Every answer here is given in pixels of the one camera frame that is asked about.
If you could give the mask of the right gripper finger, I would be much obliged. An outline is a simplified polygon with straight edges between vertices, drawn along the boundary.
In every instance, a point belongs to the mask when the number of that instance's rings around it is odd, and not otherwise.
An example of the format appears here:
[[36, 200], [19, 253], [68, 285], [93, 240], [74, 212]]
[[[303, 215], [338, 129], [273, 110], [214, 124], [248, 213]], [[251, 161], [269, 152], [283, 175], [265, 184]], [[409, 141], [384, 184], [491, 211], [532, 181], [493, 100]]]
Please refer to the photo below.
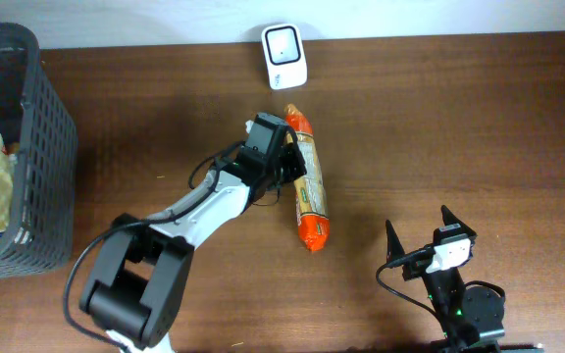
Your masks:
[[391, 263], [404, 256], [405, 252], [390, 220], [385, 221], [385, 230], [387, 242], [386, 261]]
[[447, 206], [440, 207], [442, 220], [444, 223], [443, 230], [463, 229], [463, 223], [448, 209]]

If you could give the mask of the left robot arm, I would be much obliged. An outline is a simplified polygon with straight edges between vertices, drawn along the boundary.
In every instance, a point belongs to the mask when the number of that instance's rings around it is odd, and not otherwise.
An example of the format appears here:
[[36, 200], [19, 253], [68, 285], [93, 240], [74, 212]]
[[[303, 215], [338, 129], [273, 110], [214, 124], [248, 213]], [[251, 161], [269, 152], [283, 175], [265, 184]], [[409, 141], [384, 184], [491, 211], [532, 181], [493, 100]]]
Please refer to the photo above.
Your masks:
[[298, 137], [285, 120], [259, 113], [247, 136], [203, 161], [200, 184], [165, 210], [122, 214], [91, 243], [99, 253], [78, 306], [101, 329], [79, 332], [122, 352], [169, 352], [195, 250], [269, 190], [306, 173]]

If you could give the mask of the orange biscuit packet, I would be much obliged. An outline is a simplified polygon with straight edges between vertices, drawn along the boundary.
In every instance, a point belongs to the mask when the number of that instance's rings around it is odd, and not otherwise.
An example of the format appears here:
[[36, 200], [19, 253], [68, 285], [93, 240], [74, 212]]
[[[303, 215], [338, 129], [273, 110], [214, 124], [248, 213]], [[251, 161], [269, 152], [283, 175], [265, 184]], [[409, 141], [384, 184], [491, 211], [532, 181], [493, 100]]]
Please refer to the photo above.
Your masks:
[[330, 235], [327, 195], [324, 188], [314, 133], [309, 120], [293, 104], [284, 107], [285, 120], [294, 129], [306, 174], [295, 187], [298, 236], [310, 251], [324, 248]]

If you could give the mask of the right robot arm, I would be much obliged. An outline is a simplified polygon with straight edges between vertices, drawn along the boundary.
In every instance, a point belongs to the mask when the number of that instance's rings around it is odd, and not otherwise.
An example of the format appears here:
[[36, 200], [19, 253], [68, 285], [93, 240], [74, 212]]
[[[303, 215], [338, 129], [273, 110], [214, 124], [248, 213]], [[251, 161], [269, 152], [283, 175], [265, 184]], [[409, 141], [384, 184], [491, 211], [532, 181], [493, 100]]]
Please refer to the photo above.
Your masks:
[[[385, 222], [386, 261], [376, 271], [377, 283], [436, 319], [443, 339], [432, 343], [435, 352], [499, 352], [498, 340], [505, 335], [505, 291], [486, 281], [463, 280], [459, 269], [473, 258], [477, 234], [446, 206], [440, 211], [443, 226], [434, 230], [433, 241], [410, 253], [402, 247], [392, 223]], [[430, 305], [381, 280], [383, 270], [395, 268], [402, 270], [406, 281], [423, 281]]]

